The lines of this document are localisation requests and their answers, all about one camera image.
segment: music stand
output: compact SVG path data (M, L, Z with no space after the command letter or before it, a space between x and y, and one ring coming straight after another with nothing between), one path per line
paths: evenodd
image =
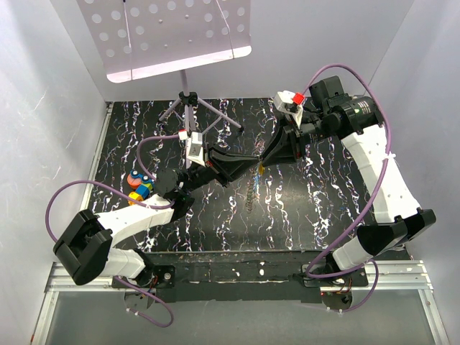
M160 117L185 106L185 129L195 131L193 106L242 126L188 90L185 69L240 58L251 52L250 0L77 0L106 69L123 83L180 71L183 92Z

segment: cable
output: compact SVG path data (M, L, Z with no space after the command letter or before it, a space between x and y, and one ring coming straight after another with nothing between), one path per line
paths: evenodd
M231 56L232 56L233 59L234 59L234 58L235 58L235 53L234 53L234 50L233 50L233 43L232 43L232 41L231 41L230 26L229 26L229 23L227 23L227 18L224 16L224 13L222 12L222 8L221 8L221 5L220 5L220 3L219 3L219 0L216 0L216 3L217 3L217 6L218 6L218 10L221 12L222 18L224 18L224 22L225 22L225 25L227 26L227 30L229 31Z
M159 136L159 137L148 137L139 143L137 145L137 151L136 151L136 157L137 157L137 162L139 163L140 167L144 170L145 175L147 175L149 178L152 179L152 181L156 181L157 178L150 173L150 171L145 167L144 163L141 161L141 147L144 145L146 142L151 142L152 140L163 140L163 139L177 139L179 137L179 134L174 134L174 135L164 135L164 136Z
M343 68L347 71L349 71L351 74L353 74L356 79L358 79L358 81L364 86L364 88L366 89L366 91L369 93L369 95L372 97L372 99L374 100L375 102L375 105L377 106L377 108L380 110L380 112L382 113L382 117L384 119L384 122L385 122L385 131L386 131L386 134L387 134L387 146L385 147L385 154L386 155L389 155L390 153L390 150L391 150L391 130L390 130L390 125L389 125L389 121L388 121L388 118L387 118L387 115L386 113L384 112L382 106L380 105L379 101L377 100L377 97L374 95L374 92L370 89L370 87L366 84L366 82L361 78L361 76L356 72L354 71L352 68L350 68L349 66L347 65L344 65L344 64L341 64L341 63L334 63L334 64L331 64L331 65L326 65L324 67L322 67L318 72L315 73L315 75L311 78L310 82L308 83L307 87L305 88L304 92L303 92L303 95L306 94L308 88L310 88L310 86L313 84L313 82L315 81L315 79L325 70L329 69L329 68L332 68L332 67L339 67L339 68ZM338 277L338 276L342 276L342 275L345 275L347 273L350 273L350 272L353 272L353 271L356 271L357 269L359 268L362 268L364 266L364 264L361 264L359 266L356 266L356 267L353 267L353 268L350 268L348 270L344 270L344 271L340 271L340 272L337 272L337 273L329 273L329 274L326 274L326 275L314 275L313 273L311 273L311 269L314 265L318 264L319 261L321 259L323 259L329 252L331 252L332 249L334 249L335 247L337 247L337 245L343 241L348 235L349 233L357 227L357 225L362 221L362 219L364 218L364 215L368 212L368 210L372 207L372 203L374 202L375 198L377 197L377 194L379 192L379 189L380 189L380 186L382 185L382 181L383 181L383 177L385 176L385 173L387 171L387 166L388 166L388 157L386 157L385 159L383 159L383 163L382 163L382 170L380 172L380 175L379 175L379 178L377 180L377 183L375 184L375 188L374 190L372 191L372 194L371 194L371 197L370 199L367 201L366 203L366 206L362 209L361 213L357 216L357 218L354 220L353 223L350 224L350 226L348 228L346 228L346 230L339 236L337 237L337 239L335 239L331 244L329 244L329 246L324 249L315 259L312 260L312 262L308 265L307 269L305 270L306 271L306 274L307 276L309 277L312 277L312 278L331 278L331 277Z
M348 309L343 310L343 312L354 311L355 309L357 309L360 306L362 306L363 304L365 304L367 302L367 300L369 300L371 298L371 295L374 292L374 290L375 290L375 288L377 286L377 283L379 281L379 267L378 267L377 263L374 261L374 259L369 259L369 262L372 262L372 264L374 264L374 267L375 267L375 279L374 279L374 283L372 284L371 290L366 295L366 297L364 297L362 299L361 302L359 302L356 305L353 305L352 307L350 307Z
M163 136L163 137L149 137L149 138L145 138L143 139L138 147L137 147L137 161L139 162L139 165L141 166L141 168L144 170L144 172L152 179L152 180L156 180L156 178L147 170L147 168L144 166L144 164L142 164L142 161L141 161L141 158L140 158L140 147L145 144L146 142L149 142L149 141L152 141L152 140L161 140L161 139L175 139L175 138L178 138L179 135L176 134L176 135L170 135L170 136ZM142 206L142 207L145 207L145 208L151 208L152 210L164 210L166 208L170 208L174 205L174 201L171 201L171 203L169 205L166 205L166 206L151 206L151 205L146 205L145 203L141 203L137 200L134 200L133 198L130 198L129 196L127 195L124 195L122 192L120 192L119 190L116 190L108 185L104 185L103 183L100 183L100 182L96 182L96 181L91 181L91 180L77 180L77 181L73 181L73 182L70 182L70 183L67 183L66 185L62 186L61 188L59 188L51 197L50 199L50 202L48 203L47 205L47 208L46 208L46 212L45 212L45 226L46 226L46 229L47 229L47 232L48 234L50 235L51 239L54 241L54 242L57 242L58 241L58 238L53 234L52 230L51 230L51 226L50 226L50 211L51 211L51 206L52 204L55 202L57 196L65 189L69 188L70 186L72 185L77 185L77 184L83 184L83 183L90 183L90 184L93 184L93 185L97 185L98 187L102 187L102 188L105 188L107 189L108 191L112 192L113 194L116 194L120 197L122 197L123 199L126 199L128 201L131 201L139 206ZM154 325L158 326L158 327L162 327L162 328L165 328L165 327L169 327L173 324L174 322L174 314L173 314L173 310L171 309L171 307L166 304L163 300L161 300L160 298L156 297L155 295L153 295L152 293L150 292L146 292L146 291L143 291L140 287L137 287L133 284L130 284L128 282L125 282L124 280L122 280L120 277L114 277L115 280L119 281L121 284L124 284L126 285L128 288L131 288L131 289L134 289L140 293L143 293L144 295L150 297L150 298L153 298L154 300L156 300L158 303L160 303L161 305L163 305L166 310L168 311L168 313L170 314L170 321L168 323L160 323L158 321L156 321L155 319L151 318L150 316L144 314L144 313L141 313L140 311L137 311L133 308L128 308L129 311L133 312L135 315L140 315L141 317L145 318L146 320L150 321L151 323L153 323Z
M166 208L169 208L171 206L174 205L174 201L172 201L169 205L166 205L166 206L150 206L150 205L146 205L144 203L141 203L137 200L134 200L132 198L130 198L129 196L127 195L124 195L122 192L120 192L119 190L116 190L108 185L104 185L103 183L100 183L100 182L96 182L96 181L90 181L90 180L78 180L78 181L73 181L73 182L70 182L70 183L67 183L66 185L62 186L61 188L59 188L56 193L53 194L53 196L51 197L50 199L50 202L48 203L48 206L46 208L46 212L45 212L45 225L46 225L46 229L48 231L48 234L50 235L51 239L54 241L54 242L57 242L58 241L58 238L53 234L52 230L51 230L51 227L50 227L50 211L51 211L51 206L52 204L54 203L55 199L57 198L57 196L63 191L65 190L66 188L69 188L70 186L72 185L77 185L77 184L82 184L82 183L91 183L93 185L97 185L98 187L102 187L102 188L105 188L109 191L111 191L112 193L114 194L117 194L118 196L121 196L122 198L124 199L127 199L128 201L132 201L134 203L136 203L137 205L139 206L142 206L142 207L145 207L145 208L151 208L152 210L164 210ZM163 305L167 311L169 312L170 316L171 316L171 320L169 323L159 323L158 321L154 320L153 318L149 317L148 315L144 314L144 313L141 313L135 309L132 309L132 308L129 308L129 310L131 312L133 312L134 314L136 315L140 315L141 317L145 318L146 320L150 321L151 323L153 323L154 325L158 326L158 327L168 327L168 326L171 326L171 324L174 322L174 314L173 314L173 311L171 310L170 306L168 306L163 300L160 300L158 297L154 296L153 294L151 293L146 293L145 291L143 291L142 289L140 289L139 287L136 287L134 286L133 284L129 284L128 282L125 282L124 280L122 280L121 278L118 278L118 277L114 277L115 280L119 281L120 283L126 285L128 288L131 288L131 289L135 289L136 291L139 291L141 293L144 293L145 295L147 295L148 297L150 298L153 298L154 300L156 300L158 303L160 303L161 305Z
M112 192L113 194L117 194L118 196L122 197L123 199L126 199L128 201L131 201L139 206L142 206L142 207L145 207L145 208L151 208L152 210L165 210L166 208L169 208L169 207L172 207L174 205L174 201L171 201L171 203L169 205L164 205L164 206L151 206L151 205L146 205L145 203L141 203L140 201L137 201L137 200L134 200L133 198L130 198L129 196L127 195L124 195L122 192L120 192L119 190L116 190L108 185L104 185L103 183L100 183L100 182L96 182L96 181L91 181L91 180L77 180L77 181L73 181L73 182L70 182L70 183L67 183L66 185L63 185L61 188L59 188L51 197L50 199L50 202L48 203L48 206L46 208L46 212L45 212L45 226L46 226L46 230L48 231L48 234L50 235L51 239L54 241L54 242L57 242L58 239L56 238L56 236L53 234L52 230L51 230L51 227L50 227L50 211L51 211L51 206L52 204L55 202L57 196L65 189L69 188L70 186L72 185L79 185L79 184L87 184L87 183L90 183L92 185L97 185L98 187L102 187L102 188L105 188L107 189L109 192Z
M137 287L136 285L133 285L133 284L130 284L129 282L125 282L124 280L122 280L120 277L114 277L114 279L117 281L117 282L120 282L121 284L124 284L126 285L128 288L131 288L131 289L134 289L136 290L138 293L141 293L143 295L146 295L147 297L150 297L152 298L153 300L156 300L159 304L161 304L163 307L166 308L166 310L168 311L168 313L170 314L170 322L168 323L160 323L158 321L156 321L155 319L151 318L150 316L148 316L147 314L144 314L140 311L137 311L136 309L133 309L133 308L127 308L127 310L133 312L135 315L139 315L143 318L145 318L146 320L150 321L151 323L153 323L154 325L158 326L158 327L162 327L162 328L166 328L166 327L169 327L173 324L174 322L174 313L173 313L173 310L171 309L171 307L166 304L163 300L161 300L160 298L158 298L157 296L153 295L152 293L149 293L147 291L143 291L143 289L141 289L140 287Z

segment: yellow block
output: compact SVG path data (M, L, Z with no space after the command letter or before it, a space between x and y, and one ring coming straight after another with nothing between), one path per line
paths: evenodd
M129 194L129 197L130 197L131 199L134 199L134 200L137 200L137 201L144 201L144 199L143 199L139 194L137 194L136 192L131 192L131 193ZM136 204L133 203L132 201L128 201L128 204L129 204L129 205L136 205Z
M264 175L265 168L262 165L262 163L259 164L259 175L262 176Z

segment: white enclosure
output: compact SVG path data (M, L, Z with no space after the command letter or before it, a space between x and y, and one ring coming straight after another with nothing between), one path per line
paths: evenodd
M48 1L7 0L0 13L0 344L28 344L55 256L45 208L87 178L106 105ZM55 203L59 235L83 188Z
M105 101L170 100L181 91L178 73L161 74L174 66L162 64L167 60L183 63L191 56L179 55L170 41L160 45L161 36L152 34L154 27L137 20L156 16L155 25L167 27L173 12L187 8L190 13L181 12L183 21L192 22L193 11L206 6L210 11L199 19L199 36L188 40L196 47L202 42L204 55L225 52L219 60L226 61L207 65L204 60L189 61L187 67L197 66L188 71L190 90L202 98L269 97L282 90L302 91L313 73L328 63L350 65L371 82L389 115L392 151L405 182L420 204L433 208L438 216L438 222L410 250L417 259L425 260L450 341L459 344L456 269L460 237L455 218L460 206L460 164L455 155L460 147L458 1L252 0L243 14L239 5L236 13L233 7L223 8L229 11L230 28L236 26L235 34L241 34L231 43L214 0L175 0L174 9L168 7L170 2L131 1L131 43L127 43L127 33L119 34L122 27L110 26L91 36L78 3L90 9L98 6L98 0L2 2L0 344L30 342L56 260L45 230L45 208L60 186L88 177ZM223 7L233 6L230 2L220 1L229 3ZM100 23L112 20L122 26L120 4L112 10L119 15L112 11L100 14ZM132 12L133 7L139 13ZM207 13L211 21L204 17ZM93 20L94 14L89 11L88 18L100 24L98 17ZM213 34L207 37L210 30ZM120 40L112 47L114 35ZM251 53L233 59L230 44L246 49L241 56ZM161 47L162 53L130 58L134 50L142 54L153 51L154 46ZM189 52L198 54L193 49ZM148 66L157 69L142 71ZM364 91L348 73L331 70L323 77L333 74L341 77L348 92ZM131 78L138 80L109 80ZM55 203L51 227L58 236L78 210L82 196L83 186L74 187Z
M122 84L109 81L77 2L51 2L106 101L177 98L182 91L178 73ZM266 97L280 90L302 91L320 67L337 62L356 68L370 81L412 2L252 0L251 54L188 70L190 91L201 98ZM339 71L339 75L351 93L363 91L348 73Z

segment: purple cable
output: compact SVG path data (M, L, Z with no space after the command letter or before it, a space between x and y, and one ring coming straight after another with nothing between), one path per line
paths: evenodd
M141 147L143 144L146 142L151 142L152 140L163 140L163 139L177 139L179 137L179 134L174 134L174 135L164 135L164 136L159 136L159 137L148 137L143 140L137 145L137 151L136 151L136 157L137 157L137 162L141 166L141 168L144 170L145 175L147 175L149 178L151 178L153 181L156 181L157 178L150 173L150 171L145 167L144 163L141 161Z
M370 299L371 294L374 292L374 290L375 290L375 288L377 286L378 278L379 278L379 267L377 266L377 263L373 259L369 259L369 261L372 262L372 264L374 264L374 267L375 267L375 280L374 280L374 283L372 284L371 290L366 295L366 297L363 298L363 300L361 302L359 302L358 304L356 304L356 305L354 305L354 306L352 306L352 307L350 307L348 309L342 310L342 313L345 313L347 311L354 311L355 309L359 308L360 306L365 304L367 302L367 300ZM299 304L299 306L304 307L304 308L316 309L318 311L328 311L327 309L324 309L322 307L318 307L316 305Z
M172 201L169 205L165 205L165 206L150 206L150 205L146 205L144 203L141 203L137 200L134 200L132 198L130 198L129 196L127 195L124 195L122 192L120 192L119 190L116 190L108 185L104 185L103 183L100 183L100 182L96 182L96 181L90 181L90 180L78 180L78 181L73 181L73 182L70 182L70 183L67 183L66 185L62 186L61 188L59 188L56 193L53 194L53 196L51 197L50 199L50 202L48 203L48 206L46 208L46 212L45 212L45 225L46 225L46 229L48 231L48 234L50 235L51 239L54 241L54 242L57 242L58 239L56 238L56 236L53 234L52 230L51 230L51 227L50 227L50 211L51 211L51 206L52 204L54 203L55 199L57 198L57 196L63 191L65 190L66 188L69 188L70 186L72 185L78 185L78 184L82 184L82 183L90 183L90 184L93 184L93 185L97 185L98 187L102 187L102 188L105 188L109 191L111 191L112 193L114 194L117 194L118 196L124 198L124 199L127 199L128 201L132 201L133 203L136 203L137 205L139 206L142 206L142 207L145 207L145 208L151 208L152 210L164 210L166 208L169 208L171 206L174 205L174 201ZM174 314L173 314L173 311L171 310L170 306L168 306L164 301L160 300L158 297L154 296L153 294L151 293L147 293L145 291L143 291L142 289L134 286L133 284L129 284L128 282L125 282L124 280L118 278L118 277L114 277L115 280L118 280L120 283L126 285L128 288L131 288L131 289L135 289L136 291L139 291L145 295L147 295L148 297L150 298L153 298L154 300L156 300L158 303L160 303L161 305L163 305L166 310L169 312L169 314L171 315L171 320L170 322L168 323L159 323L158 321L154 320L153 318L150 318L148 315L144 314L144 313L141 313L141 312L138 312L137 310L135 309L129 309L130 311L132 311L133 313L137 313L138 315L142 316L143 318L147 319L148 321L150 321L151 323L153 323L154 325L158 326L158 327L168 327L168 326L171 326L171 324L173 324L174 322Z
M168 322L168 323L160 323L160 322L156 321L155 319L151 318L150 316L148 316L148 315L146 315L144 313L141 313L140 311L137 311L136 309L128 308L129 311L133 312L136 315L140 315L141 317L145 318L146 320L150 321L151 323L153 323L154 325L156 325L158 327L166 328L166 327L169 327L169 326L171 326L173 324L173 322L174 322L173 310L163 300L159 299L157 296L153 295L152 293L149 293L147 291L143 291L143 289L141 289L140 287L137 287L136 285L130 284L128 282L125 282L120 277L114 277L114 279L116 281L120 282L121 284L126 285L128 288L134 289L137 292L142 293L142 294L146 295L147 297L150 297L150 298L156 300L159 304L161 304L163 307L166 308L166 310L170 314L171 319L170 319L170 322Z
M354 311L355 309L359 308L361 305L365 304L367 300L371 298L371 295L377 286L377 282L379 281L379 267L377 266L377 263L374 261L374 259L369 259L369 262L372 262L372 264L374 264L374 267L375 267L375 279L374 279L374 284L372 284L371 290L366 295L366 297L362 299L361 302L359 302L356 305L353 305L351 308L343 310L343 312Z
M98 187L102 187L102 188L105 188L107 189L108 191L112 192L113 194L117 194L118 196L122 197L123 199L126 199L128 201L131 201L133 203L135 203L136 205L139 205L139 206L142 206L142 207L145 207L145 208L151 208L152 210L165 210L166 208L169 208L171 206L174 205L174 201L172 201L169 205L165 205L165 206L150 206L150 205L146 205L145 203L141 203L140 201L137 201L137 200L134 200L133 198L130 198L129 196L127 195L124 195L122 192L120 192L119 190L116 190L108 185L104 185L103 183L100 183L100 182L96 182L96 181L90 181L90 180L77 180L77 181L73 181L73 182L70 182L70 183L67 183L66 185L63 185L61 188L59 188L56 193L54 193L50 199L50 202L48 203L48 206L46 208L46 212L45 212L45 226L46 226L46 229L48 231L48 234L50 235L51 239L54 241L54 242L57 242L58 239L56 238L56 236L53 234L53 232L51 231L51 227L50 227L50 211L51 211L51 206L52 204L55 202L57 196L65 189L69 188L70 186L72 185L80 185L82 183L90 183L92 185L97 185Z
M385 131L386 131L386 134L387 134L387 146L385 147L385 154L388 155L390 153L390 149L391 149L391 131L390 131L390 125L389 125L389 122L388 122L388 118L387 118L387 115L386 113L383 111L383 108L382 106L380 105L379 101L377 100L377 97L374 95L374 92L372 92L372 90L370 89L370 87L366 84L366 82L361 78L361 76L359 76L359 74L357 72L355 72L352 68L350 68L349 66L347 65L344 65L344 64L341 64L341 63L334 63L334 64L331 64L331 65L326 65L324 67L322 67L318 72L316 72L316 74L311 78L310 80L310 83L308 83L307 87L305 88L304 92L303 92L303 95L306 94L306 92L308 91L308 88L310 88L311 84L313 84L313 82L315 81L315 79L325 70L329 69L329 68L332 68L332 67L339 67L339 68L343 68L347 71L349 71L351 74L353 74L356 79L358 79L358 81L364 86L364 88L366 89L366 91L369 93L369 95L372 97L372 99L374 100L375 102L375 105L377 106L377 108L380 110L380 112L382 113L382 117L385 121ZM367 201L367 204L366 206L362 209L361 213L357 216L357 218L354 220L353 223L350 224L350 226L348 228L346 228L346 230L339 236L337 237L337 239L335 241L333 241L331 244L329 244L329 246L324 249L307 267L307 269L305 270L306 273L307 273L307 276L309 277L312 277L312 278L332 278L332 277L338 277L338 276L341 276L341 275L345 275L347 273L350 273L350 272L353 272L361 267L364 266L364 264L361 264L359 266L356 266L356 267L353 267L353 268L350 268L348 270L344 270L344 271L340 271L340 272L337 272L337 273L329 273L327 275L314 275L312 273L310 273L311 271L311 268L318 264L319 261L321 259L323 259L332 249L334 249L335 247L337 247L337 245L343 241L348 235L349 233L357 227L357 225L362 221L362 219L364 218L364 215L368 212L368 210L371 208L372 206L372 203L374 202L375 198L377 197L377 194L379 193L379 189L380 189L380 186L382 185L382 181L383 181L383 177L385 176L385 172L387 171L387 166L388 166L388 159L385 158L383 160L383 164L382 164L382 170L380 172L380 176L377 180L377 183L375 184L375 188L374 190L372 191L372 194L371 194L371 197L370 199ZM372 294L373 290L371 290L368 294L368 296L370 297L370 295Z

